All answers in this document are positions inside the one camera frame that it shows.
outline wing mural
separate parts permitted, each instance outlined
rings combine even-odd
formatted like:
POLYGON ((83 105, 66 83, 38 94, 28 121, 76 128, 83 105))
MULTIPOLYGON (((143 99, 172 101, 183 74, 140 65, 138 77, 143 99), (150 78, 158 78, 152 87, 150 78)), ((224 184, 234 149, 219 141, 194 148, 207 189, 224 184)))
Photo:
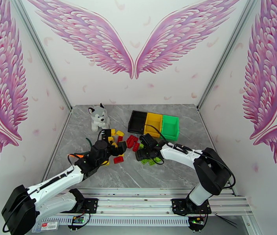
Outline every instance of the wing mural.
POLYGON ((135 77, 156 73, 194 49, 229 18, 239 0, 207 0, 164 17, 135 61, 135 77))
POLYGON ((18 146, 15 139, 22 139, 18 125, 27 114, 25 81, 22 45, 10 2, 0 0, 0 152, 7 144, 18 146))
POLYGON ((133 78, 133 60, 113 26, 99 14, 59 0, 28 0, 42 21, 97 66, 133 78))
POLYGON ((164 17, 133 65, 113 26, 99 14, 59 0, 28 0, 42 21, 82 55, 113 74, 125 71, 138 79, 157 73, 194 49, 229 18, 239 0, 207 0, 164 17))
POLYGON ((254 124, 254 145, 269 145, 277 163, 277 0, 261 0, 252 26, 245 74, 243 110, 254 124))
POLYGON ((253 139, 277 117, 277 0, 261 0, 249 45, 243 109, 254 124, 253 139))

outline plush dog ear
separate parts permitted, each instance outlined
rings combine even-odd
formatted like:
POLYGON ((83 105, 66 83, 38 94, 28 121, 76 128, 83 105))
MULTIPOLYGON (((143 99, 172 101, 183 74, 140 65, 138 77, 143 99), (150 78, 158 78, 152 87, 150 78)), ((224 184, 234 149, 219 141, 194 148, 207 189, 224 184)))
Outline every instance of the plush dog ear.
POLYGON ((93 109, 93 108, 88 108, 89 114, 92 114, 92 112, 94 112, 94 111, 95 111, 95 109, 93 109))

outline stuffed husky toy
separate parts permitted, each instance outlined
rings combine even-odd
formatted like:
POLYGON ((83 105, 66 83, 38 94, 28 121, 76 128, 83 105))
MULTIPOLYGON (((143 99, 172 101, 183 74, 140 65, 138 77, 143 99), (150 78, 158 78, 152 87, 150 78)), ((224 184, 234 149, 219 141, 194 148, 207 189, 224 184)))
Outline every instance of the stuffed husky toy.
POLYGON ((88 108, 88 112, 92 117, 92 131, 97 132, 98 127, 102 129, 108 129, 110 126, 110 118, 107 115, 107 110, 100 103, 100 106, 95 106, 94 108, 88 108))

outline marble floor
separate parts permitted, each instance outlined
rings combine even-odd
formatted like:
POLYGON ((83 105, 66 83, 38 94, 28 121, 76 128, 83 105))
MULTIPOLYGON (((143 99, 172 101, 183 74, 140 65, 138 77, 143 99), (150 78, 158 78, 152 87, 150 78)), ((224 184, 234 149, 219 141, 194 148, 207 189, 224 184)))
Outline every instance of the marble floor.
MULTIPOLYGON (((91 130, 89 105, 78 105, 73 109, 72 117, 64 133, 60 147, 50 168, 48 178, 62 172, 70 165, 67 154, 84 152, 90 149, 85 140, 88 137, 93 143, 97 133, 91 130)), ((201 123, 194 105, 107 105, 111 128, 125 133, 129 137, 128 123, 132 110, 153 112, 178 116, 180 119, 180 136, 177 143, 193 149, 211 147, 211 143, 201 123)), ((166 160, 163 165, 143 165, 135 159, 135 153, 128 149, 124 162, 102 166, 97 173, 76 185, 78 188, 190 188, 198 183, 195 170, 175 161, 166 160)))

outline barcode label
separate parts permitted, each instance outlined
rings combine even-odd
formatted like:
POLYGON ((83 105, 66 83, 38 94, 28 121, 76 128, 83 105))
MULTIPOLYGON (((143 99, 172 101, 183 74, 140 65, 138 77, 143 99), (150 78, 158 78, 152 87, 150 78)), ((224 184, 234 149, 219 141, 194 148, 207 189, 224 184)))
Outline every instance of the barcode label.
POLYGON ((45 222, 45 223, 42 224, 41 231, 56 230, 57 226, 58 226, 58 221, 45 222))

